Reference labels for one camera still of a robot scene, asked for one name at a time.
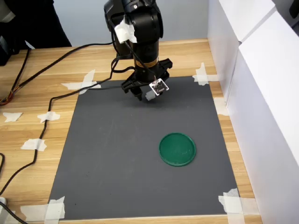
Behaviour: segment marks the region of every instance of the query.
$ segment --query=person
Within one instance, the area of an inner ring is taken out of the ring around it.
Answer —
[[[293,19],[299,15],[299,0],[294,0],[290,7],[290,14]]]
[[[14,51],[34,48],[71,47],[60,24],[53,0],[0,0],[0,35]]]

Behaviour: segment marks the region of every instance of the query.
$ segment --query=masking tape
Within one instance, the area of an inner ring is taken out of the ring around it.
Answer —
[[[64,218],[64,197],[50,200],[49,204],[21,206],[27,222],[42,221],[45,224],[58,224]]]
[[[131,41],[132,43],[137,43],[137,38],[134,35],[134,26],[126,24],[125,17],[120,24],[114,28],[114,30],[120,43],[124,43],[127,40]]]
[[[97,82],[93,82],[94,73],[95,73],[95,69],[88,72],[84,76],[84,80],[81,83],[61,83],[61,84],[64,85],[68,90],[78,90],[84,87],[88,87],[97,83]],[[92,87],[92,89],[99,89],[99,88],[101,88],[101,85],[96,85]],[[82,90],[79,93],[79,95],[84,94],[86,91],[87,90]]]
[[[209,82],[218,82],[218,75],[207,75],[205,63],[201,63],[199,69],[196,69],[196,75],[193,76],[194,82],[198,82],[199,85],[206,85]]]
[[[60,114],[48,111],[47,113],[38,115],[37,117],[41,120],[41,123],[43,123],[45,120],[58,120],[60,118]]]
[[[5,222],[3,222],[4,224],[18,224],[19,222],[12,217],[11,215],[9,215],[9,213],[7,212],[7,218],[5,220]]]
[[[207,75],[209,82],[219,82],[218,75]]]
[[[29,139],[21,147],[21,149],[35,150],[43,152],[46,149],[45,140],[42,139]]]
[[[206,74],[205,64],[202,62],[200,69],[196,69],[196,75],[193,76],[194,82],[198,82],[199,85],[209,84],[209,80]]]
[[[226,108],[226,103],[223,97],[214,97],[214,104],[216,107],[217,114],[222,114],[228,116],[228,109]]]
[[[15,122],[22,114],[23,113],[3,113],[3,115],[6,117],[5,122]]]
[[[245,224],[244,215],[259,215],[256,200],[239,197],[238,189],[223,192],[223,196],[218,196],[218,200],[228,215],[229,224]]]

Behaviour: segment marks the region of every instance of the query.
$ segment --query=robotic arm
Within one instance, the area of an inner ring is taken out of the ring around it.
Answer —
[[[109,0],[104,11],[118,56],[134,59],[135,71],[121,85],[124,92],[131,91],[141,100],[142,86],[150,85],[156,95],[168,90],[164,82],[169,78],[167,69],[172,68],[172,62],[158,58],[163,22],[156,0]],[[114,27],[124,18],[127,24],[134,26],[137,43],[119,43]]]

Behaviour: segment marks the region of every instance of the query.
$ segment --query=green plastic lid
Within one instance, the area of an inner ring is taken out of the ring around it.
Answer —
[[[196,155],[196,146],[189,136],[170,133],[161,140],[159,153],[167,164],[182,167],[192,162]]]

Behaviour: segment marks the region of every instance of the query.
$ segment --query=wooden desk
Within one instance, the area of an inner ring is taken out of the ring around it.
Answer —
[[[26,80],[69,50],[71,48],[33,50],[21,81]],[[26,52],[21,51],[20,54],[12,56],[6,66],[0,67],[0,96],[3,97],[9,93],[25,55]],[[103,80],[109,77],[110,64],[114,57],[115,51],[112,46],[94,46],[80,50],[45,71],[22,88],[11,103],[0,107],[0,151],[6,156],[0,178],[0,188],[17,169],[33,160],[34,151],[20,150],[20,147],[28,139],[39,137],[43,124],[40,124],[37,116],[47,112],[50,98],[70,92],[61,83],[82,82],[84,76],[93,69],[96,69],[94,80]],[[170,70],[172,77],[193,76],[202,62],[205,63],[209,75],[216,74],[207,39],[161,42],[160,60],[168,57],[173,61],[173,68]],[[117,69],[124,69],[132,64],[132,60],[121,61]],[[130,74],[131,72],[114,74],[113,80],[126,79]],[[213,97],[222,97],[219,82],[210,83],[210,86]],[[9,207],[23,219],[25,216],[21,214],[20,206],[48,202],[77,97],[78,95],[74,95],[53,103],[53,110],[61,117],[59,120],[49,122],[44,136],[47,148],[44,152],[38,153],[36,164],[19,173],[2,195],[9,201]],[[6,118],[2,115],[3,112],[23,112],[23,115],[17,122],[4,123]],[[230,119],[228,116],[219,115],[219,120],[240,195],[254,198]],[[262,223],[260,216],[246,216],[245,220],[247,224]],[[226,215],[60,222],[89,224],[228,223]]]

